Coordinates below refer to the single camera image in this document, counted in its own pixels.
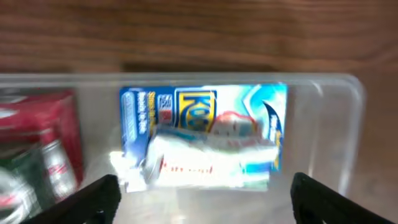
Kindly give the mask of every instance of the white toothpaste tube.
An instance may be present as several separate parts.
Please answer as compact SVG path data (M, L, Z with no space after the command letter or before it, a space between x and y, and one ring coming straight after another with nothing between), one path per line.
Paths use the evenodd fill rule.
M226 137L158 127L142 174L149 185L266 188L278 147L261 137Z

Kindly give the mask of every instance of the red box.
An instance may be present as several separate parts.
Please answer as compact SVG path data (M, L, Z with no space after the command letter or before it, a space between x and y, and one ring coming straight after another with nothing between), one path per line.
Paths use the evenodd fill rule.
M40 141L45 146L56 139L81 183L83 156L73 92L0 96L0 141Z

